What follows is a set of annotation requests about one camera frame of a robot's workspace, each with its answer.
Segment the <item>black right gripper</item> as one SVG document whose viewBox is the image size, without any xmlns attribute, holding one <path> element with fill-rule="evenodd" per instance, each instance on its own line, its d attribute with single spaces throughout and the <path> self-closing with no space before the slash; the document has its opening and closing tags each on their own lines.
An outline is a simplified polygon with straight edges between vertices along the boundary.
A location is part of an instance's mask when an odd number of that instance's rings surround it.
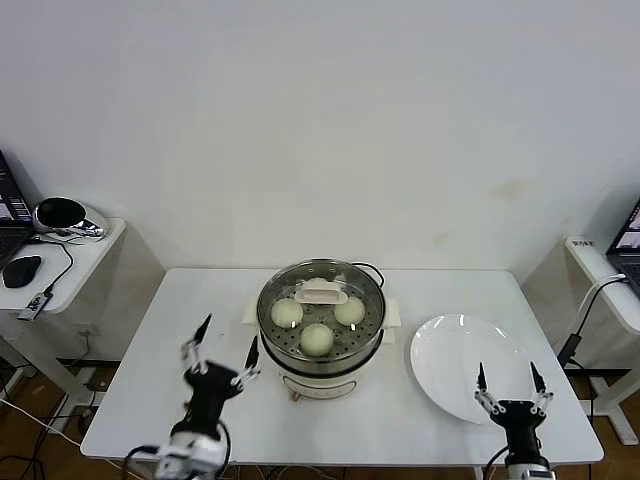
<svg viewBox="0 0 640 480">
<path fill-rule="evenodd" d="M 491 420 L 504 429 L 508 450 L 512 454 L 539 453 L 536 429 L 544 422 L 546 410 L 554 399 L 554 393 L 547 389 L 533 362 L 530 369 L 534 384 L 531 401 L 498 401 L 488 390 L 483 363 L 479 364 L 474 398 Z"/>
</svg>

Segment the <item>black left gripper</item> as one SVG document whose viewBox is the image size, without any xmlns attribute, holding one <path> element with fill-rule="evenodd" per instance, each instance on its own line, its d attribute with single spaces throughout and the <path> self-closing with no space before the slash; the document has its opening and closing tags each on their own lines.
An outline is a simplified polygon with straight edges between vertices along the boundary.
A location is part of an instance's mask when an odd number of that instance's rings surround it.
<svg viewBox="0 0 640 480">
<path fill-rule="evenodd" d="M 173 426 L 171 436 L 187 432 L 220 440 L 218 423 L 224 403 L 260 374 L 258 335 L 253 338 L 244 368 L 239 373 L 201 358 L 200 346 L 211 317 L 209 313 L 194 335 L 181 346 L 181 360 L 186 371 L 184 379 L 192 388 L 192 395 L 185 416 Z"/>
</svg>

